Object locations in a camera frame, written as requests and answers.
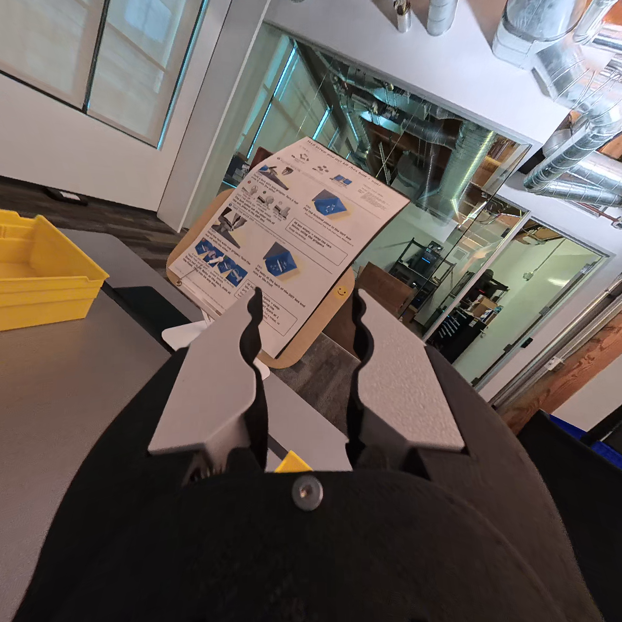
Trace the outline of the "black upright panel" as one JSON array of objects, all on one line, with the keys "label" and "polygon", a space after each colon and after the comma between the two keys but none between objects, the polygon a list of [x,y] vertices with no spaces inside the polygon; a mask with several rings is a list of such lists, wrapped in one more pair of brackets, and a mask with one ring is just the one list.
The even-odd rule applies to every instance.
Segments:
[{"label": "black upright panel", "polygon": [[605,621],[621,621],[621,453],[543,410],[517,435],[544,480]]}]

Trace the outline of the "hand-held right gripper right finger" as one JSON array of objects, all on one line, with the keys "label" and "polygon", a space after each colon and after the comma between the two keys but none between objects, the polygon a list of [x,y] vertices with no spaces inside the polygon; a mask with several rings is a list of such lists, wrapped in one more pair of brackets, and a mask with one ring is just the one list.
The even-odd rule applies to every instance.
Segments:
[{"label": "hand-held right gripper right finger", "polygon": [[459,454],[466,443],[423,342],[367,291],[352,297],[353,349],[359,359],[346,408],[346,455],[365,451],[407,471],[419,450]]}]

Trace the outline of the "printed instruction sheet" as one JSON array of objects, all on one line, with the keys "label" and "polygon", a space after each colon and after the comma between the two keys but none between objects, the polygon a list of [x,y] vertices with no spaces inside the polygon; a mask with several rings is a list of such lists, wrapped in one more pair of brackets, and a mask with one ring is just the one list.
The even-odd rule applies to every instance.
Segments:
[{"label": "printed instruction sheet", "polygon": [[169,267],[211,317],[259,287],[262,349],[276,359],[409,199],[304,137],[245,176]]}]

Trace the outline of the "wooden post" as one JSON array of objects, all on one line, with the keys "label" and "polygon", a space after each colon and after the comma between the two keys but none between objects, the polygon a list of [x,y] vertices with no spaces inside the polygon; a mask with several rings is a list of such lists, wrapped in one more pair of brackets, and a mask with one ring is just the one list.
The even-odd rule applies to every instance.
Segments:
[{"label": "wooden post", "polygon": [[621,313],[554,371],[548,371],[509,404],[498,409],[515,434],[539,410],[552,414],[621,355]]}]

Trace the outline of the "black equipment rack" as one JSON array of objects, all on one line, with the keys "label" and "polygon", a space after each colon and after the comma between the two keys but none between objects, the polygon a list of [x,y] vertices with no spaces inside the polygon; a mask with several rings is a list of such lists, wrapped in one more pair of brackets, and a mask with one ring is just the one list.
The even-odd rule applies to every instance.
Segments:
[{"label": "black equipment rack", "polygon": [[412,238],[389,274],[414,291],[410,306],[419,311],[447,276],[452,275],[455,266],[443,257],[441,245],[430,242],[424,246]]}]

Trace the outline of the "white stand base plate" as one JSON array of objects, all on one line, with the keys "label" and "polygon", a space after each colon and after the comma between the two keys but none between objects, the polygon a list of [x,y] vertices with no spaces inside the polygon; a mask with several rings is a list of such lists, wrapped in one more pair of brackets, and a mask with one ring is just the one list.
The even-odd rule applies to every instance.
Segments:
[{"label": "white stand base plate", "polygon": [[183,377],[189,382],[211,381],[224,386],[250,385],[255,376],[253,363],[245,362],[240,350],[244,326],[227,322],[189,323],[162,332],[174,351],[187,349]]}]

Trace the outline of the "silver ribbed air duct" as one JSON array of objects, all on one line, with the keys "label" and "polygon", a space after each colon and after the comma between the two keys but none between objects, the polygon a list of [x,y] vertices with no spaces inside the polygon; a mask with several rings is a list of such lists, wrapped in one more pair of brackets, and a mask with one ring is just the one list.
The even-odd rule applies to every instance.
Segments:
[{"label": "silver ribbed air duct", "polygon": [[524,180],[527,191],[604,211],[621,207],[621,162],[599,151],[579,161],[559,177],[547,182]]},{"label": "silver ribbed air duct", "polygon": [[621,23],[607,17],[615,4],[507,1],[492,45],[578,115],[595,149],[621,133]]}]

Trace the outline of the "aluminium rail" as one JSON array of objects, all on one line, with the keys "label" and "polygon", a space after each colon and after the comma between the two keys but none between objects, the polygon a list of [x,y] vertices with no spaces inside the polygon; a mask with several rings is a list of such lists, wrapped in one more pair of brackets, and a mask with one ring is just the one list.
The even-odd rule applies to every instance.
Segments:
[{"label": "aluminium rail", "polygon": [[510,383],[489,400],[500,410],[523,395],[549,372],[565,361],[598,333],[621,311],[621,275],[551,341]]}]

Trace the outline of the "yellow plastic bin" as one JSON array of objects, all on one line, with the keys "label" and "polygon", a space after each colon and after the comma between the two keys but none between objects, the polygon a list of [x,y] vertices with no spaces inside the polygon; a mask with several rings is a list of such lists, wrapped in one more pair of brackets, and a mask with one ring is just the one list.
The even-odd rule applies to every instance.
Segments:
[{"label": "yellow plastic bin", "polygon": [[1,210],[1,331],[85,318],[108,277],[45,217]]},{"label": "yellow plastic bin", "polygon": [[274,473],[305,473],[313,471],[304,460],[295,452],[289,451],[282,462],[275,468]]}]

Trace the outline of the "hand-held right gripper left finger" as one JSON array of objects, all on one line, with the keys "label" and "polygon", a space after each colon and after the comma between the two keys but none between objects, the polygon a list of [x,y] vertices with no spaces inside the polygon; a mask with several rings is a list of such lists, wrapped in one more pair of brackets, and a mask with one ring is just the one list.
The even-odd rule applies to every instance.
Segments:
[{"label": "hand-held right gripper left finger", "polygon": [[262,349],[262,292],[251,288],[187,348],[148,447],[151,455],[200,452],[222,470],[247,448],[268,460],[268,406],[255,359]]}]

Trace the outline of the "large grid window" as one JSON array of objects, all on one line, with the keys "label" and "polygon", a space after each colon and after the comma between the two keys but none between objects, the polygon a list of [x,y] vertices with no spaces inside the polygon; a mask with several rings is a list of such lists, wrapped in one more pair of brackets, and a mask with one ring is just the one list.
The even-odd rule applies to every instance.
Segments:
[{"label": "large grid window", "polygon": [[1,74],[160,148],[208,1],[1,1]]}]

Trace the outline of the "brown cardboard box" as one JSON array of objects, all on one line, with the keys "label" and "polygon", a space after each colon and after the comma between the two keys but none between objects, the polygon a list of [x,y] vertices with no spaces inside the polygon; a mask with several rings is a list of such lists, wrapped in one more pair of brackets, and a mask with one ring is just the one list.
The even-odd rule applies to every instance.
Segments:
[{"label": "brown cardboard box", "polygon": [[371,262],[359,270],[355,286],[366,291],[396,318],[404,314],[417,293],[416,288],[408,286]]}]

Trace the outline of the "small black floor device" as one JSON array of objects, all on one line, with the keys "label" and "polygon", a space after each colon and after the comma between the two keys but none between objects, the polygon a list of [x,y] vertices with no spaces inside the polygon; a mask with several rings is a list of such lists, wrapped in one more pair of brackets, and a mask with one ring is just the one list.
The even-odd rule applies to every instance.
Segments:
[{"label": "small black floor device", "polygon": [[88,206],[88,200],[77,193],[66,190],[59,190],[51,187],[43,187],[42,190],[48,197],[57,202]]}]

